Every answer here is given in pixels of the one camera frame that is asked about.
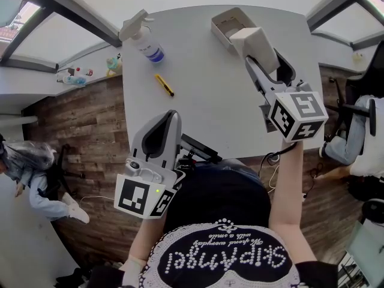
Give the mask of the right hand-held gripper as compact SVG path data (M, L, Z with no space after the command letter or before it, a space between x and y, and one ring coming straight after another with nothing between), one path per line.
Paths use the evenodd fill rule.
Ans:
M284 141L293 143L312 139L328 120L323 100L307 82L300 81L292 86L295 69L277 49L274 51L280 65L276 69L276 81L251 56L245 58L245 67L256 89L266 99L268 120L282 134Z

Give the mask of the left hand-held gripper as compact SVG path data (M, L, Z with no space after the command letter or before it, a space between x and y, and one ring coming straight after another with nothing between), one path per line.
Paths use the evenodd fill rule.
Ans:
M132 157L127 158L124 173L117 175L114 208L141 219L161 218L186 177L174 169L180 144L177 111L149 120L134 135Z

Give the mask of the white rectangular block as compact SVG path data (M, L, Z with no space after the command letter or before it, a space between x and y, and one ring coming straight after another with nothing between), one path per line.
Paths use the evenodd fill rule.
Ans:
M268 74L280 66L277 54L261 27L243 28L230 36L229 40L242 59L250 56Z

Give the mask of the beige square tray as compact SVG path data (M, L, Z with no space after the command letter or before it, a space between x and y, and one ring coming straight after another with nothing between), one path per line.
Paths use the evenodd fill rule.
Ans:
M256 27L257 25L239 7L231 8L211 19L211 32L233 55L237 54L237 51L229 37L243 28Z

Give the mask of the person's right forearm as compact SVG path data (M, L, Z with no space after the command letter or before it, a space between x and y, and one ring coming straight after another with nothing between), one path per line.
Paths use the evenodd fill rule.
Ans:
M302 142L281 155L269 216L269 228L283 240L295 264L316 260L300 228L303 156Z

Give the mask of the black chest-mounted device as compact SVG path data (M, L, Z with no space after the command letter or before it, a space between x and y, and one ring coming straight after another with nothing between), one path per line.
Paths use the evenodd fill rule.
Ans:
M218 164L223 159L218 152L193 139L192 137L182 134L180 150L186 152L179 160L180 169L193 170L197 163L213 163Z

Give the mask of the yellow utility knife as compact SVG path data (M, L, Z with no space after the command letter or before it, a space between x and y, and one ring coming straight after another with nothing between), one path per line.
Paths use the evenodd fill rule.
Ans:
M159 84L166 90L166 92L171 97L175 96L174 91L171 89L171 87L166 83L166 81L159 74L156 74L154 77L156 78L156 80L159 82Z

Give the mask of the light grey table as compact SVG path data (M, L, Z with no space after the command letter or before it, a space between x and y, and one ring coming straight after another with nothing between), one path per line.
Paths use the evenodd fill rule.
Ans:
M183 133L223 158L265 155L281 146L281 134L265 128L260 110L265 100L243 60L229 53L211 32L211 19L227 10L226 5L206 5L151 14L152 35L165 52L158 64L124 42L122 79L129 138L153 117L173 109L181 116Z

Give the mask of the person's black printed top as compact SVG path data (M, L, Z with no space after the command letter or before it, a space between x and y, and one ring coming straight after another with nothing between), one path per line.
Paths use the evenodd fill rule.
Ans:
M169 205L139 288L337 288L335 265L293 263L269 228L272 200L237 172L195 170ZM87 288L130 288L123 276L99 266Z

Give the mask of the person's legs in blue jeans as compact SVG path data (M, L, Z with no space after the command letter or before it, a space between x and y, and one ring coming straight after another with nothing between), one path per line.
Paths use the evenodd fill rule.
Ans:
M263 187L262 181L256 171L252 168L246 166L243 162L238 159L226 159L220 161L218 164L209 163L207 161L200 161L195 164L196 170L208 170L208 171L218 171L218 170L231 170L241 174L246 177L254 184L257 184L260 187Z

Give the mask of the black office chair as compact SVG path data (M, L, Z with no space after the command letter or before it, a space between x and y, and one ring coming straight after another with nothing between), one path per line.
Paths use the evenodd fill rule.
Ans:
M70 149L71 146L69 144L62 145L58 160L52 165L51 168L46 171L47 188L44 191L38 191L41 197L48 198L49 200L58 200L58 191L61 187L64 188L71 197L74 197L77 194L76 190L70 190L65 177L70 176L74 178L85 179L85 174L72 173L63 169L62 163L64 155Z
M357 99L363 95L372 95L376 98L384 97L384 40L382 40L368 65L367 70L360 76L353 76L346 80L345 93L341 92L340 86L335 78L329 78L337 89L337 105L326 104L328 110L338 113L337 121L329 135L325 136L327 142L336 136L342 124L346 131L350 131L352 117L354 114L368 119L368 130L372 136L376 135L376 104L369 100L367 105L359 107L355 104Z

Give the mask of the white spray bottle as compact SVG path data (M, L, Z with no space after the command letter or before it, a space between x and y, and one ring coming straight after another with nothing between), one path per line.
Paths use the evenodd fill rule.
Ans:
M144 9L132 18L125 20L119 32L121 42L127 40L152 63L159 63L164 59L164 50L152 35L151 29L145 23L152 22L148 12Z

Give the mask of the person's white left sleeve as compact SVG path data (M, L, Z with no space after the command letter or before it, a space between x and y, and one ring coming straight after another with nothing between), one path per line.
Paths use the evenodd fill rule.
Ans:
M144 260L129 256L128 260L120 267L120 270L124 271L122 286L139 288L139 275L145 265Z

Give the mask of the white window ledge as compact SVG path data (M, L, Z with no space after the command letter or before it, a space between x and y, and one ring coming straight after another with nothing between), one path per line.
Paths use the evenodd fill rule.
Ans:
M106 42L91 46L63 60L59 70L67 67L92 69L94 74L88 84L107 78L106 60L122 53L122 47L113 47ZM74 85L59 83L57 75L22 68L0 67L0 115L18 115L41 99L64 94L76 89Z

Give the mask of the black round object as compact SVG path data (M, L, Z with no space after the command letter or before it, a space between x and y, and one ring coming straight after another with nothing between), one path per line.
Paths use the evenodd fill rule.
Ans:
M364 202L362 214L364 218L370 220L372 223L384 225L384 200L370 199Z

